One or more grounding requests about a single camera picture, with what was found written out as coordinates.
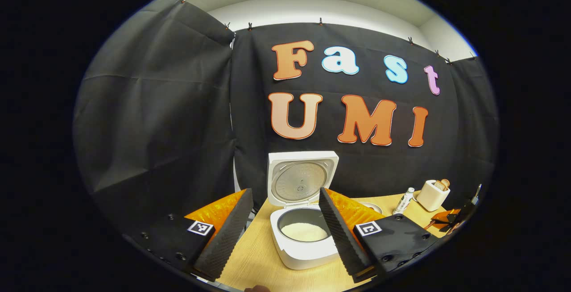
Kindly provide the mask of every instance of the black curtain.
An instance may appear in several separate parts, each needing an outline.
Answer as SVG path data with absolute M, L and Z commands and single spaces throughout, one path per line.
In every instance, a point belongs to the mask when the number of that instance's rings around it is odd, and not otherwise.
M 309 40 L 307 64 L 295 79 L 276 81 L 277 44 Z M 344 46 L 356 56 L 355 75 L 332 73 L 322 68 L 324 50 Z M 331 189 L 351 197 L 391 195 L 408 187 L 422 188 L 429 179 L 447 178 L 451 194 L 444 207 L 457 207 L 492 174 L 498 138 L 497 109 L 488 77 L 479 60 L 449 65 L 422 46 L 388 34 L 345 25 L 315 23 L 277 24 L 236 32 L 232 53 L 230 98 L 236 133 L 237 180 L 241 188 L 253 188 L 255 206 L 267 198 L 267 154 L 280 151 L 334 150 L 339 165 Z M 383 59 L 387 55 L 406 61 L 408 81 L 390 82 Z M 438 74 L 440 94 L 430 92 L 424 72 L 432 66 Z M 323 96 L 318 105 L 314 133 L 302 140 L 280 137 L 271 127 L 268 95 L 287 92 L 294 96 L 289 124 L 303 123 L 303 93 Z M 396 103 L 390 146 L 340 143 L 345 121 L 343 95 L 359 95 L 372 113 L 380 100 Z M 424 144 L 408 146 L 414 127 L 413 107 L 428 110 Z
M 234 192 L 230 42 L 189 3 L 155 0 L 104 43 L 73 123 L 88 192 L 123 233 Z

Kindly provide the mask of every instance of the hand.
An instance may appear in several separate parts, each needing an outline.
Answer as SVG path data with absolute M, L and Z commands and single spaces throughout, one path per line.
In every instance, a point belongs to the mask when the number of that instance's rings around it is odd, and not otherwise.
M 253 288 L 246 288 L 244 292 L 271 292 L 271 291 L 269 290 L 269 288 L 266 288 L 263 285 L 257 285 L 254 286 Z

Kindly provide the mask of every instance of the screw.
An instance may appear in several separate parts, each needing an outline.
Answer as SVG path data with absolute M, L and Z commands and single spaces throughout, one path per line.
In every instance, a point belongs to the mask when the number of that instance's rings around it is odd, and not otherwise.
M 180 253 L 180 252 L 177 252 L 176 255 L 177 255 L 177 258 L 178 258 L 180 261 L 186 261 L 186 257 L 184 256 L 184 254 L 182 254 L 182 253 Z

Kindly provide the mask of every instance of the table surface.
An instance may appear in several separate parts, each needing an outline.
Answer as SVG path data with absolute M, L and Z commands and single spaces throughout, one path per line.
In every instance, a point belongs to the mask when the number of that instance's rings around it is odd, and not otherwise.
M 385 216 L 390 216 L 403 194 L 353 199 L 357 202 L 373 203 L 383 210 Z M 271 205 L 266 199 L 234 247 L 217 282 L 241 291 L 259 284 L 267 286 L 271 292 L 341 292 L 370 281 L 353 283 L 353 279 L 347 274 L 339 256 L 331 263 L 307 270 L 287 268 L 277 253 L 269 224 L 270 214 L 281 208 L 283 207 Z M 439 207 L 434 212 L 428 212 L 418 202 L 412 200 L 403 214 L 424 227 L 430 223 L 431 217 L 443 211 L 445 211 L 444 208 Z M 434 227 L 429 228 L 428 231 L 438 238 L 445 235 Z

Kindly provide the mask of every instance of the small white bottle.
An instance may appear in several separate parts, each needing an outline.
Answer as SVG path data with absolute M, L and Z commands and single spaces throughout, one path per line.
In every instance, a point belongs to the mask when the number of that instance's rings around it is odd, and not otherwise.
M 403 213 L 404 212 L 404 210 L 408 206 L 408 203 L 410 203 L 410 200 L 412 199 L 412 193 L 413 192 L 414 192 L 414 188 L 408 188 L 406 193 L 404 193 L 404 195 L 402 195 L 402 198 L 400 199 L 400 201 L 398 201 L 398 204 L 396 205 L 396 208 L 393 211 L 393 215 L 396 213 Z

